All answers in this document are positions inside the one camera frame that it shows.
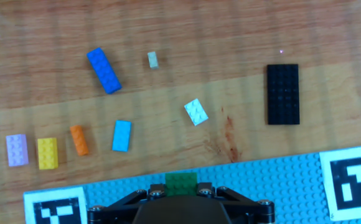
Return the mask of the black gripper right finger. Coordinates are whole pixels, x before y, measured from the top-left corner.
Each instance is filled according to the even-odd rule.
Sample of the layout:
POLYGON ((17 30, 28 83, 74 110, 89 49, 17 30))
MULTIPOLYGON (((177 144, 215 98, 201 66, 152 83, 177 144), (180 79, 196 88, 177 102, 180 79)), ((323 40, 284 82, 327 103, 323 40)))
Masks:
POLYGON ((276 223, 274 202, 268 199, 254 201, 226 186, 215 188, 210 182, 196 185, 196 196, 209 200, 214 215, 224 216, 229 223, 276 223))

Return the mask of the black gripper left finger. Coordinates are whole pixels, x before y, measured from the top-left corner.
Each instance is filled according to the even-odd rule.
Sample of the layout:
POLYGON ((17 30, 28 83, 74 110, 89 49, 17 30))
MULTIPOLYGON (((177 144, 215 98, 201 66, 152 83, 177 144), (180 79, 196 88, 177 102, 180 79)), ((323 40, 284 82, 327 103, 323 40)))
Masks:
POLYGON ((148 190, 138 189, 108 207, 95 205, 89 208, 88 224, 133 223, 143 205, 166 195, 164 184, 151 184, 148 190))

